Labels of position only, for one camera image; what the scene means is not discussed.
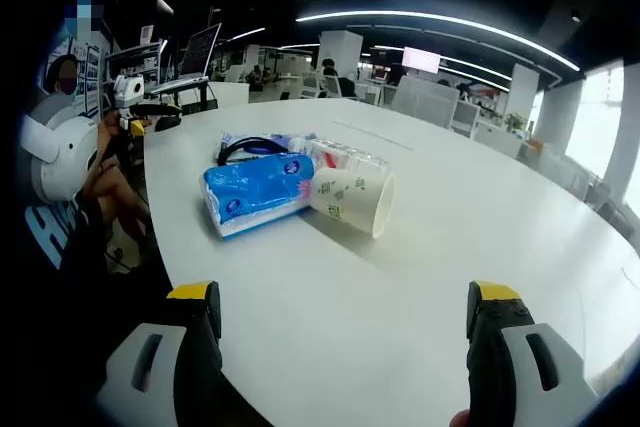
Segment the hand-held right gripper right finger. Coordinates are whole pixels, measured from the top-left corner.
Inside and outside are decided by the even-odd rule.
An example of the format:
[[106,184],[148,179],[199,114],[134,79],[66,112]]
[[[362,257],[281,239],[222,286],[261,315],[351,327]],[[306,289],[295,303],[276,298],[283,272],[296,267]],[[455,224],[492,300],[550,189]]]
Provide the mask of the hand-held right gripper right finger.
[[583,358],[506,285],[469,283],[470,426],[576,426],[598,403]]

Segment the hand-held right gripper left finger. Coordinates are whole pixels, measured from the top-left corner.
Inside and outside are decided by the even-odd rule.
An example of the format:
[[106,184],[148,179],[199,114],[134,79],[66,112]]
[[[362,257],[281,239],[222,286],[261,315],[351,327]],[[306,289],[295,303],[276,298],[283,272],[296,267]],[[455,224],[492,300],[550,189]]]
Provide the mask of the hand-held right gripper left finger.
[[223,374],[219,284],[184,284],[155,302],[106,362],[95,397],[109,426],[263,426]]

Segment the person's left hand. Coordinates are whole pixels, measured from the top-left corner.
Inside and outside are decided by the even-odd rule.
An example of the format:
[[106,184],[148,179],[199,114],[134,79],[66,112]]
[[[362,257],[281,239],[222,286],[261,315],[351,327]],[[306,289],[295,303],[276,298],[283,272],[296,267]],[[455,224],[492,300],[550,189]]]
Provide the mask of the person's left hand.
[[108,112],[98,125],[97,151],[104,154],[111,139],[119,134],[120,114],[117,110]]

